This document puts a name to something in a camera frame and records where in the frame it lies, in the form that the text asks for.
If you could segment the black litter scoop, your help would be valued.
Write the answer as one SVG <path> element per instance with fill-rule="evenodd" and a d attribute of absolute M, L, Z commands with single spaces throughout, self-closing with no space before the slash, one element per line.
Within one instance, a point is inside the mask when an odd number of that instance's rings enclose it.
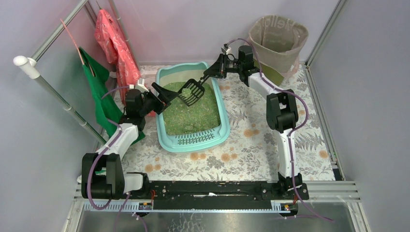
<path fill-rule="evenodd" d="M 204 95 L 203 84 L 208 80 L 209 75 L 201 77 L 199 80 L 189 79 L 178 91 L 178 97 L 187 106 L 193 106 Z"/>

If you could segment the teal litter box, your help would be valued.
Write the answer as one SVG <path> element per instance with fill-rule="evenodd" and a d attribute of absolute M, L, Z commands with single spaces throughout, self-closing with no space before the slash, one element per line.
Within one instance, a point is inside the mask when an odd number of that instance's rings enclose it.
<path fill-rule="evenodd" d="M 166 84 L 173 82 L 186 82 L 190 78 L 199 80 L 203 76 L 204 70 L 209 65 L 205 62 L 181 63 L 171 67 L 160 68 L 156 74 L 155 82 L 164 87 Z M 230 134 L 230 124 L 228 114 L 223 102 L 223 97 L 215 78 L 208 78 L 206 83 L 212 87 L 206 93 L 213 92 L 218 104 L 218 113 L 220 124 L 209 130 L 183 135 L 169 135 L 166 132 L 166 126 L 163 115 L 156 116 L 156 125 L 159 143 L 165 150 L 173 153 L 190 153 L 206 150 L 223 143 Z"/>

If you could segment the bin with plastic liner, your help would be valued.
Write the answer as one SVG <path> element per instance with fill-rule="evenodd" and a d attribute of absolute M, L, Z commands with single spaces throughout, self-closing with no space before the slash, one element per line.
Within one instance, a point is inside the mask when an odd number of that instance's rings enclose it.
<path fill-rule="evenodd" d="M 299 54 L 306 44 L 308 29 L 287 17 L 267 15 L 260 18 L 248 32 L 262 72 L 280 86 L 299 69 Z"/>

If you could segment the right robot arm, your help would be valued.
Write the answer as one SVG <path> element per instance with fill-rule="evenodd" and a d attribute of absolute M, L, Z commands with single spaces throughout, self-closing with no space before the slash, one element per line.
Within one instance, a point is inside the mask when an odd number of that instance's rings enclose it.
<path fill-rule="evenodd" d="M 295 160 L 294 131 L 299 116 L 296 96 L 291 90 L 284 90 L 271 82 L 254 64 L 254 53 L 249 45 L 242 45 L 238 57 L 230 53 L 228 44 L 221 48 L 217 60 L 203 72 L 200 84 L 210 77 L 223 79 L 228 73 L 236 73 L 246 86 L 257 91 L 266 102 L 266 122 L 273 130 L 279 154 L 278 192 L 283 197 L 299 200 L 302 189 L 302 175 Z"/>

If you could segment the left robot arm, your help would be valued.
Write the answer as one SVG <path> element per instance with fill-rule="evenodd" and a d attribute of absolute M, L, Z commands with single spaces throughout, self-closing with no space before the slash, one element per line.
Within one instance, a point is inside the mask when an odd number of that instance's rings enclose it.
<path fill-rule="evenodd" d="M 153 83 L 157 91 L 141 92 L 130 88 L 125 95 L 125 106 L 116 131 L 108 142 L 94 153 L 86 153 L 82 159 L 81 194 L 84 198 L 119 200 L 126 194 L 145 198 L 151 194 L 146 173 L 124 173 L 121 160 L 129 147 L 142 137 L 146 115 L 161 114 L 181 91 L 171 91 Z"/>

